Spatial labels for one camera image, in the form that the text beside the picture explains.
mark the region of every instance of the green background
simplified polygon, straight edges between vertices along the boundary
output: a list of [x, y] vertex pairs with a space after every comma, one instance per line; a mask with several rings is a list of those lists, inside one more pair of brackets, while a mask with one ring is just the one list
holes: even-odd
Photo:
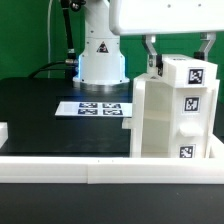
[[[24, 77], [46, 64], [47, 13], [49, 0], [0, 2], [0, 79]], [[70, 11], [74, 44], [77, 53], [84, 48], [84, 13]], [[66, 58], [64, 20], [58, 0], [53, 2], [51, 14], [52, 61]], [[217, 33], [209, 61], [219, 65], [217, 78], [221, 80], [219, 100], [224, 102], [224, 33]], [[158, 35], [158, 53], [192, 56], [201, 45], [200, 35]], [[126, 57], [126, 76], [134, 77], [146, 71], [146, 53], [140, 36], [121, 38], [121, 52]]]

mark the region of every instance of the white paper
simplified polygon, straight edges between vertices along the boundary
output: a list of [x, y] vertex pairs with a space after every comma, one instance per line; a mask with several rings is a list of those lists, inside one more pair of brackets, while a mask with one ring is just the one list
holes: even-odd
[[132, 117], [132, 103], [62, 101], [55, 116]]

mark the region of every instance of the black square marker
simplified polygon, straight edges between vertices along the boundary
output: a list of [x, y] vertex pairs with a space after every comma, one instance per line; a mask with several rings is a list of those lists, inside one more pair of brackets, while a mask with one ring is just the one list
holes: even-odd
[[80, 103], [79, 107], [80, 108], [97, 108], [98, 104], [97, 103]]
[[199, 112], [200, 97], [186, 97], [184, 102], [184, 112]]
[[204, 69], [189, 69], [188, 84], [199, 85], [204, 81]]
[[97, 115], [98, 111], [96, 109], [79, 109], [79, 115]]
[[180, 147], [180, 158], [193, 158], [194, 155], [194, 146], [181, 146]]
[[103, 115], [105, 116], [122, 116], [122, 110], [103, 110]]
[[103, 103], [103, 108], [120, 109], [121, 105], [119, 103]]

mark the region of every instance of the black table surface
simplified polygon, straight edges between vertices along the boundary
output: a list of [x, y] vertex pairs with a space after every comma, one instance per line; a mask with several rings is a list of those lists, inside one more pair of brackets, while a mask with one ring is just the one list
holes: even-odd
[[9, 78], [0, 81], [0, 121], [8, 141], [0, 155], [129, 156], [130, 130], [123, 118], [56, 117], [60, 101], [132, 101], [132, 91], [74, 89], [62, 79]]
[[[121, 118], [54, 116], [61, 100], [131, 102], [131, 93], [78, 91], [64, 80], [0, 81], [1, 155], [129, 155]], [[224, 185], [0, 184], [3, 224], [223, 224]]]

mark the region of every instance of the cable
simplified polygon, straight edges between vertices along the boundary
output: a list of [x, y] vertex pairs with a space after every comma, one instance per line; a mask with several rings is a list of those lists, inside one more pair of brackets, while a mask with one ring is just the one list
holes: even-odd
[[50, 62], [42, 67], [40, 67], [39, 69], [37, 69], [36, 71], [32, 72], [31, 74], [28, 75], [28, 78], [32, 79], [36, 76], [36, 74], [38, 74], [39, 72], [41, 72], [42, 70], [49, 68], [53, 65], [59, 65], [59, 64], [65, 64], [64, 61], [56, 61], [56, 62]]
[[[51, 63], [51, 9], [54, 0], [49, 1], [48, 16], [47, 16], [47, 40], [48, 40], [48, 63]], [[48, 78], [51, 77], [51, 72], [48, 72]]]

